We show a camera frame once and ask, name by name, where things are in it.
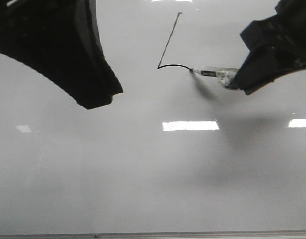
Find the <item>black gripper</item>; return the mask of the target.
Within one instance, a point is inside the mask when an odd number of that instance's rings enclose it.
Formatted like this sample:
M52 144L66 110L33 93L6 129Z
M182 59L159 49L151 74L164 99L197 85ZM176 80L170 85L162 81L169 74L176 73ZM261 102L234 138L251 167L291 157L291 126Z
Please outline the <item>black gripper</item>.
M281 76L306 70L306 0L281 0L275 11L240 33L250 52L230 88L249 95Z

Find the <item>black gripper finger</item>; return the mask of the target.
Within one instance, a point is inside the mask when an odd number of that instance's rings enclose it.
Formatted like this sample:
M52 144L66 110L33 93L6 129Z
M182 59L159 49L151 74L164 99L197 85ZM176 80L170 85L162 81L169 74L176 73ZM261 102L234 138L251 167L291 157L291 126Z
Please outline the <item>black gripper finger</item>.
M108 105L91 88L77 31L78 0L0 0L0 53L41 73L87 108Z
M88 72L92 74L93 95L98 101L111 101L123 89L103 53L95 0L77 1L77 31L86 53Z

